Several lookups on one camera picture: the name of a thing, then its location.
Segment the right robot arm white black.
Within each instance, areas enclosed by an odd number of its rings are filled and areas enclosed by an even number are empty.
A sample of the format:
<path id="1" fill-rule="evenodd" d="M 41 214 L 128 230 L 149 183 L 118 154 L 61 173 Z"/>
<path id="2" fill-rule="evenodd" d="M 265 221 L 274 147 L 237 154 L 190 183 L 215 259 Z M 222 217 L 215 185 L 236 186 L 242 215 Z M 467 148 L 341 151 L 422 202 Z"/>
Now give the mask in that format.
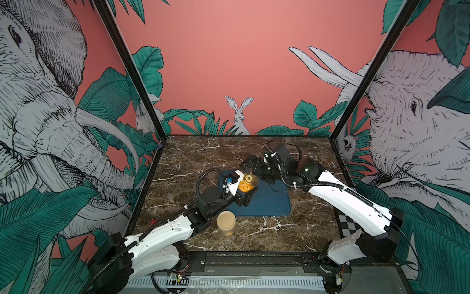
<path id="1" fill-rule="evenodd" d="M 261 157 L 250 155 L 241 164 L 245 173 L 267 183 L 282 181 L 328 202 L 360 228 L 350 236 L 331 241 L 318 256 L 325 272 L 337 272 L 352 260 L 369 258 L 379 263 L 392 260 L 400 242 L 405 214 L 362 196 L 310 158 L 295 158 L 281 142 L 264 144 Z"/>

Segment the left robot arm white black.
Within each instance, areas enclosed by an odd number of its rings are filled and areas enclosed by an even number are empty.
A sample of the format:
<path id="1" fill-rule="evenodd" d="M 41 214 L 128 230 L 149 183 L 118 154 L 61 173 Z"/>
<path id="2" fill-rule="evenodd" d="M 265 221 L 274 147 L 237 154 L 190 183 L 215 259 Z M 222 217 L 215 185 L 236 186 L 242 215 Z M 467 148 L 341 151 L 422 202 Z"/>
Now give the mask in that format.
<path id="1" fill-rule="evenodd" d="M 117 294 L 129 281 L 160 270 L 184 271 L 189 260 L 183 241 L 204 232 L 211 220 L 231 204 L 248 206 L 258 189 L 252 171 L 205 171 L 195 187 L 196 197 L 168 219 L 139 235 L 111 235 L 88 265 L 83 294 Z"/>

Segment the clear jar of cookies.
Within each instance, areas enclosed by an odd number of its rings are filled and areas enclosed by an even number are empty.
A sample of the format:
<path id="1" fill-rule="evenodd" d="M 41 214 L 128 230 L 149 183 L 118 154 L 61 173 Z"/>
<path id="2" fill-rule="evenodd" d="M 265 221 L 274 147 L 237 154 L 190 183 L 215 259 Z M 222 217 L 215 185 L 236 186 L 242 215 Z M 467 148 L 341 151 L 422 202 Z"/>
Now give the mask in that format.
<path id="1" fill-rule="evenodd" d="M 239 183 L 238 189 L 243 193 L 247 193 L 251 190 L 254 190 L 259 183 L 259 178 L 255 175 L 250 173 L 244 174 L 242 177 L 242 181 Z"/>

